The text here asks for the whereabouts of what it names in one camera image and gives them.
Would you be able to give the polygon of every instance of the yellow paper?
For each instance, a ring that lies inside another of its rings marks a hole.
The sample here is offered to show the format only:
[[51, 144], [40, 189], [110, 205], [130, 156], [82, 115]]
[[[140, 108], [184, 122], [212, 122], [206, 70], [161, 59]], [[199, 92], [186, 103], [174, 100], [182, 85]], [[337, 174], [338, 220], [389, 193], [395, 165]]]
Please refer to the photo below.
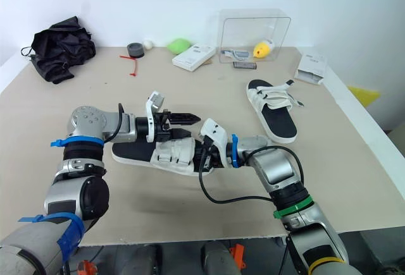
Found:
[[377, 90], [365, 90], [358, 87], [348, 88], [364, 107], [369, 106], [381, 96], [381, 93]]

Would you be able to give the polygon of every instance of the white box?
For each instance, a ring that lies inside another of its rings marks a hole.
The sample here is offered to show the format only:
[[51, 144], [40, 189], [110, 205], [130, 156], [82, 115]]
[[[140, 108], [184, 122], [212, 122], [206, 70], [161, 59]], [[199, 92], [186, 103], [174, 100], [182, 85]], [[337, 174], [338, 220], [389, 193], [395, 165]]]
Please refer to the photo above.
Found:
[[194, 71], [214, 55], [215, 47], [194, 44], [188, 50], [175, 56], [171, 62], [179, 68], [183, 68], [187, 71]]
[[321, 84], [327, 70], [327, 59], [321, 55], [303, 54], [294, 78]]

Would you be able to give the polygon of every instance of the transparent acrylic box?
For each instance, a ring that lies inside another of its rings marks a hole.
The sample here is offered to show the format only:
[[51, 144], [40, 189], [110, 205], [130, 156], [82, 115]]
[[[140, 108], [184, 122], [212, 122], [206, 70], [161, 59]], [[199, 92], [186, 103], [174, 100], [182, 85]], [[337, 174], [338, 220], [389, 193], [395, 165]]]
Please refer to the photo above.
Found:
[[[219, 57], [221, 63], [233, 61], [258, 62], [276, 60], [283, 45], [291, 18], [280, 9], [223, 9], [220, 12]], [[256, 44], [271, 40], [274, 44], [271, 53], [265, 58], [255, 58], [253, 49]], [[229, 52], [237, 51], [235, 57]]]

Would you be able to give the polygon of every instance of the white slipper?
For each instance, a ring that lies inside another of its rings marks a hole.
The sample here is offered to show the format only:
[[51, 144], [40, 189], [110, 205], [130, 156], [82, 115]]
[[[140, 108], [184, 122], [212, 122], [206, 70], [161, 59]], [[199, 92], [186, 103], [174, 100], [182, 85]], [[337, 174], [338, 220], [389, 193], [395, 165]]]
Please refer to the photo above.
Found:
[[186, 176], [198, 176], [198, 164], [194, 162], [196, 141], [194, 138], [169, 140], [166, 142], [136, 142], [113, 144], [113, 159], [132, 166], [146, 166]]
[[247, 98], [251, 102], [261, 124], [270, 139], [280, 144], [289, 144], [297, 137], [297, 128], [290, 117], [292, 105], [304, 106], [295, 100], [287, 89], [294, 83], [289, 80], [283, 85], [272, 86], [264, 80], [252, 80], [246, 88]]

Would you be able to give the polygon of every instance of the blue tape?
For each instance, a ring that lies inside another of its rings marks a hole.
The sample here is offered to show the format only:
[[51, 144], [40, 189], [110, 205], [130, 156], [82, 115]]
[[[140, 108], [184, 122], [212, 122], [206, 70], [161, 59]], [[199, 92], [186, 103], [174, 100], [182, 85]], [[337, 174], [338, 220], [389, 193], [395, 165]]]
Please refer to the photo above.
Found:
[[234, 166], [234, 168], [239, 168], [237, 160], [238, 158], [237, 147], [238, 147], [238, 136], [232, 134], [232, 165]]
[[47, 216], [36, 215], [35, 217], [22, 217], [19, 222], [40, 223], [42, 221], [54, 218], [68, 218], [72, 220], [69, 226], [66, 228], [66, 231], [57, 241], [62, 252], [62, 260], [65, 263], [69, 259], [72, 252], [76, 249], [85, 233], [83, 221], [78, 216], [73, 213], [61, 212]]
[[88, 136], [72, 136], [72, 137], [66, 138], [64, 140], [57, 139], [54, 142], [51, 142], [51, 147], [65, 147], [66, 144], [69, 144], [70, 142], [75, 142], [75, 141], [90, 141], [90, 142], [95, 142], [97, 144], [101, 144], [102, 146], [104, 146], [104, 141], [100, 138], [88, 137]]

